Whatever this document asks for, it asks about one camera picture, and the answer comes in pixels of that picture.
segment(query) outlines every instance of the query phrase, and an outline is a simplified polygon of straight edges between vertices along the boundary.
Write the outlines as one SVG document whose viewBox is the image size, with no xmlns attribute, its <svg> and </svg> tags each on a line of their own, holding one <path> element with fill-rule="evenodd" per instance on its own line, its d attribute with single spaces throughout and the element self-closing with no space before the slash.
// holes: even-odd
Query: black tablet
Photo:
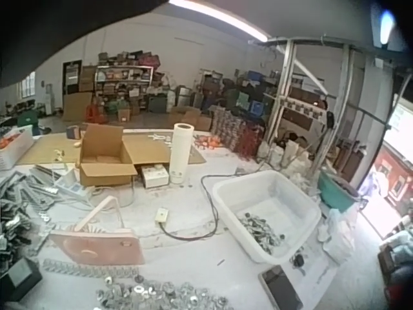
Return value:
<svg viewBox="0 0 413 310">
<path fill-rule="evenodd" d="M 259 275 L 271 303 L 279 310 L 300 310 L 303 303 L 281 266 L 275 266 Z"/>
</svg>

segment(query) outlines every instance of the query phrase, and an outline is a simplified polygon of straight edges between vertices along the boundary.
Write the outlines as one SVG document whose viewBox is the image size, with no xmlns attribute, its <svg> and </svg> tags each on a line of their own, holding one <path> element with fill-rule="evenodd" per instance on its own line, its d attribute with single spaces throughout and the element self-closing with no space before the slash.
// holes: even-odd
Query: red building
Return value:
<svg viewBox="0 0 413 310">
<path fill-rule="evenodd" d="M 383 141 L 383 146 L 374 162 L 377 171 L 386 175 L 388 195 L 386 200 L 400 215 L 407 213 L 407 203 L 413 197 L 413 164 L 395 148 Z"/>
</svg>

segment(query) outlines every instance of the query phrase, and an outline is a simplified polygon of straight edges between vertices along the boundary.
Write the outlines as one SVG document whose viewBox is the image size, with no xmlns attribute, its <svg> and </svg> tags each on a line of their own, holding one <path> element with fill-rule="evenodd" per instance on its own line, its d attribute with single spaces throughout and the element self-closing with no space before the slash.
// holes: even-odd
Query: white plastic tub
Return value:
<svg viewBox="0 0 413 310">
<path fill-rule="evenodd" d="M 257 263 L 279 265 L 306 242 L 321 217 L 320 208 L 282 174 L 267 170 L 215 184 L 213 196 L 219 217 L 235 239 Z M 238 218 L 245 213 L 264 218 L 285 240 L 265 252 Z"/>
</svg>

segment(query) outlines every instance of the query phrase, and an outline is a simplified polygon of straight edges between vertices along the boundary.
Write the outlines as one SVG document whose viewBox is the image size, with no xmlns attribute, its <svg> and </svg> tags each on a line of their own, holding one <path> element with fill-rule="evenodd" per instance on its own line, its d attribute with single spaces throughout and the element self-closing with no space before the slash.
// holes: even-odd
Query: fluorescent light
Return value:
<svg viewBox="0 0 413 310">
<path fill-rule="evenodd" d="M 266 34 L 260 32 L 256 28 L 248 25 L 246 22 L 243 22 L 234 16 L 231 16 L 227 13 L 224 13 L 220 10 L 212 8 L 207 5 L 202 5 L 201 3 L 192 2 L 188 0 L 169 0 L 169 3 L 172 5 L 180 6 L 181 8 L 187 8 L 189 10 L 193 10 L 202 14 L 206 14 L 208 16 L 214 17 L 221 21 L 224 21 L 242 31 L 250 34 L 254 38 L 260 40 L 261 42 L 267 42 L 268 37 Z"/>
<path fill-rule="evenodd" d="M 394 20 L 393 14 L 388 10 L 383 12 L 380 20 L 380 43 L 384 45 L 388 43 L 390 33 L 392 32 L 392 29 L 396 24 L 396 21 Z"/>
</svg>

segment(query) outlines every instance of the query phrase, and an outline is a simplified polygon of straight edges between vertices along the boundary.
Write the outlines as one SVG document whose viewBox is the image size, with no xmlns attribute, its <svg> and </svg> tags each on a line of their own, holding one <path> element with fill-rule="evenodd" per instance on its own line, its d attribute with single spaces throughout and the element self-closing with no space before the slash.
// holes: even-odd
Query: workbench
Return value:
<svg viewBox="0 0 413 310">
<path fill-rule="evenodd" d="M 270 266 L 254 263 L 222 222 L 219 223 L 215 236 L 196 242 L 171 239 L 155 224 L 156 212 L 163 207 L 169 210 L 167 231 L 191 237 L 209 232 L 213 228 L 212 212 L 200 183 L 201 177 L 206 174 L 233 174 L 240 167 L 252 170 L 257 167 L 256 163 L 245 162 L 224 148 L 199 151 L 206 163 L 189 165 L 184 184 L 145 190 L 140 181 L 135 181 L 133 204 L 121 208 L 125 226 L 133 228 L 141 238 L 146 264 L 139 267 L 139 272 L 151 280 L 171 281 L 175 284 L 190 282 L 195 287 L 206 287 L 214 294 L 227 297 L 231 306 L 237 310 L 271 310 L 273 307 L 270 300 L 258 280 L 258 274 Z M 31 165 L 24 165 L 14 169 L 28 172 L 30 167 Z M 208 191 L 211 192 L 212 186 L 221 180 L 222 178 L 206 179 Z M 131 186 L 128 185 L 117 187 L 115 192 L 107 190 L 102 194 L 118 196 L 120 205 L 126 205 L 131 202 L 131 193 Z M 75 207 L 86 209 L 81 203 L 70 204 L 66 201 L 55 204 L 48 211 L 51 222 L 66 227 L 88 214 L 88 211 Z M 34 222 L 41 227 L 45 226 L 31 207 L 28 212 Z M 96 218 L 96 227 L 107 231 L 119 227 L 113 211 L 101 212 Z M 290 262 L 282 265 L 303 302 L 303 310 L 313 310 L 317 306 L 338 269 L 323 252 L 321 244 L 316 240 L 316 233 L 317 229 L 304 244 L 304 254 L 308 255 L 303 266 L 305 276 L 301 271 L 293 269 Z M 45 258 L 70 261 L 51 241 L 39 253 L 40 266 Z M 42 269 L 41 272 L 43 280 L 22 300 L 22 304 L 30 309 L 92 310 L 99 305 L 96 290 L 105 288 L 103 279 L 49 273 Z M 132 279 L 122 282 L 133 284 Z"/>
</svg>

